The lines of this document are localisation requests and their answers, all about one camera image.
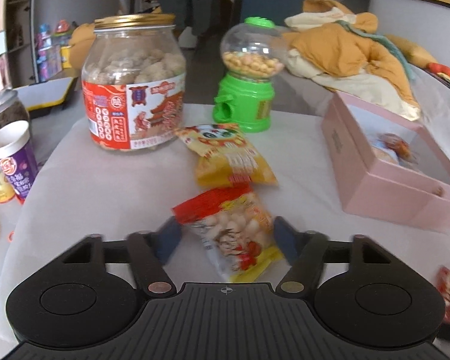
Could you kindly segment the green gumball candy dispenser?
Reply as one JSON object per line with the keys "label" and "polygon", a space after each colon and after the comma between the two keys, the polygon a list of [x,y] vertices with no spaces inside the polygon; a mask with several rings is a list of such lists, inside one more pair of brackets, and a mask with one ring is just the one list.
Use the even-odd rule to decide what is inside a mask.
{"label": "green gumball candy dispenser", "polygon": [[236,123],[248,133],[268,130],[275,97],[272,78],[284,69],[286,51],[282,34],[266,18],[248,17],[225,33],[220,56],[226,74],[214,98],[215,123]]}

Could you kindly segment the yellow panda snack bag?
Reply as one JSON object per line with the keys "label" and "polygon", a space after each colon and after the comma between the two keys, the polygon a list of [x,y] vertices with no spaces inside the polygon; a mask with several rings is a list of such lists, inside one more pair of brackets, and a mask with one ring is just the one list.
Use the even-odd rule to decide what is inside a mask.
{"label": "yellow panda snack bag", "polygon": [[194,173],[196,182],[203,188],[278,184],[266,159],[237,124],[182,127],[176,129],[175,135],[199,156]]}

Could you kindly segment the glass jar with dark contents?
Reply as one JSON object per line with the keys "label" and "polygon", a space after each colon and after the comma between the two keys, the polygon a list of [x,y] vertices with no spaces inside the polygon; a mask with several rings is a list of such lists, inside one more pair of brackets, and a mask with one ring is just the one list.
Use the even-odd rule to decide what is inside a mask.
{"label": "glass jar with dark contents", "polygon": [[17,90],[3,89],[0,91],[0,129],[12,122],[31,121],[29,112],[19,99]]}

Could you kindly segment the large snack jar gold lid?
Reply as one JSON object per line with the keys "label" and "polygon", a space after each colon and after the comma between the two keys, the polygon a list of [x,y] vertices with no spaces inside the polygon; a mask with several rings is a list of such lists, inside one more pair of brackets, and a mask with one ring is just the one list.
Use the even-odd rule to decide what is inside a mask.
{"label": "large snack jar gold lid", "polygon": [[92,140],[105,150],[153,150],[182,125],[186,59],[175,17],[152,13],[96,20],[82,67]]}

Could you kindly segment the red yellow peanut packet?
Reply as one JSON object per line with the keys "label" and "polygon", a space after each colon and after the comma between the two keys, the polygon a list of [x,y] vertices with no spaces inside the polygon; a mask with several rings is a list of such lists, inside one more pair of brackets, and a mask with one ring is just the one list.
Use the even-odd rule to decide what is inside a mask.
{"label": "red yellow peanut packet", "polygon": [[272,215],[247,184],[208,190],[172,211],[200,237],[209,261],[228,283],[254,282],[284,258],[273,237]]}

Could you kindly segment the yellow pillow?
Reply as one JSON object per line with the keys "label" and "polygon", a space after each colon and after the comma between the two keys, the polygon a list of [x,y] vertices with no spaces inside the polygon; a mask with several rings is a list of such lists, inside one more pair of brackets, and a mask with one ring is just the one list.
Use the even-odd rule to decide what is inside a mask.
{"label": "yellow pillow", "polygon": [[406,60],[418,68],[425,69],[430,63],[438,61],[419,44],[392,34],[385,35],[405,56]]}

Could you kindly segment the dark blue cabinet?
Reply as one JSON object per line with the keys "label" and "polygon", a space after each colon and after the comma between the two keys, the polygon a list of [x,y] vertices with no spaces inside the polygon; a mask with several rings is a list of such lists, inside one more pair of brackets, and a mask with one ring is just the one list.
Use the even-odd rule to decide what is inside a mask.
{"label": "dark blue cabinet", "polygon": [[238,22],[249,17],[262,17],[275,25],[284,27],[286,18],[303,12],[304,0],[235,0],[238,9]]}

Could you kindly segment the yellow edged tray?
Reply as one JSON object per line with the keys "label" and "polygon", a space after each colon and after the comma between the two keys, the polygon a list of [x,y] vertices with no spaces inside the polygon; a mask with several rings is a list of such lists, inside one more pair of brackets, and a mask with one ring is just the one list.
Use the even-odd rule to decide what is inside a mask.
{"label": "yellow edged tray", "polygon": [[74,94],[77,77],[56,80],[16,88],[18,97],[32,119],[48,115],[52,108],[65,107]]}

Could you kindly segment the orange and cream quilt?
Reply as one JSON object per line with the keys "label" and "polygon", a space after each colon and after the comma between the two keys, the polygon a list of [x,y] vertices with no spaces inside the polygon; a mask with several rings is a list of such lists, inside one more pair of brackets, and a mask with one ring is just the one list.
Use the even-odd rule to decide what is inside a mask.
{"label": "orange and cream quilt", "polygon": [[302,12],[284,23],[291,74],[410,121],[420,118],[410,85],[415,74],[400,49],[377,33],[375,15],[355,14],[335,0],[305,0]]}

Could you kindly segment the white tablecloth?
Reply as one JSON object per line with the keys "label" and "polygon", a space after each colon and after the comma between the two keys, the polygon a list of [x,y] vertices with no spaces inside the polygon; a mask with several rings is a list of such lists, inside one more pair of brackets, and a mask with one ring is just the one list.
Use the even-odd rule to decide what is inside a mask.
{"label": "white tablecloth", "polygon": [[166,272],[176,285],[218,282],[209,258],[216,243],[233,245],[245,234],[239,263],[255,269],[275,254],[273,220],[335,241],[369,236],[428,279],[450,268],[450,230],[410,228],[345,213],[337,192],[320,117],[276,112],[272,126],[250,142],[272,169],[277,185],[203,189],[199,156],[180,139],[147,153],[118,153],[92,142],[88,122],[77,122],[46,162],[26,198],[0,278],[0,359],[17,344],[5,313],[11,291],[89,235],[108,241],[158,230],[167,219],[183,227]]}

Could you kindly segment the round bun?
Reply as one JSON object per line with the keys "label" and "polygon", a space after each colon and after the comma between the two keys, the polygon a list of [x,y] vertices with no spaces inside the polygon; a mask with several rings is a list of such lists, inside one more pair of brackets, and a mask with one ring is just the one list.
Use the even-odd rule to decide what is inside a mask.
{"label": "round bun", "polygon": [[417,163],[409,144],[396,134],[381,134],[370,145],[376,157],[385,162],[396,165]]}

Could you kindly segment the purple paper cup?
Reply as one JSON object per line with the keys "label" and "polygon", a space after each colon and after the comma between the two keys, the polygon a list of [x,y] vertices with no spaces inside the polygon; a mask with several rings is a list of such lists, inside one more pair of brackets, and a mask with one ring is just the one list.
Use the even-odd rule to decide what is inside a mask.
{"label": "purple paper cup", "polygon": [[18,199],[24,202],[39,173],[26,120],[11,122],[0,129],[0,168]]}

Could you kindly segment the pink gift box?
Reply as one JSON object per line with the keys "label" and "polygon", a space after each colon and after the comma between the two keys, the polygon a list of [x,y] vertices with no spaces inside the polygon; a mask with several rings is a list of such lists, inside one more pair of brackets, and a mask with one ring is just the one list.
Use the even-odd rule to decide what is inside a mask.
{"label": "pink gift box", "polygon": [[[343,211],[442,233],[450,228],[450,160],[426,127],[337,92],[322,133]],[[417,163],[377,158],[371,141],[385,133],[405,140]]]}

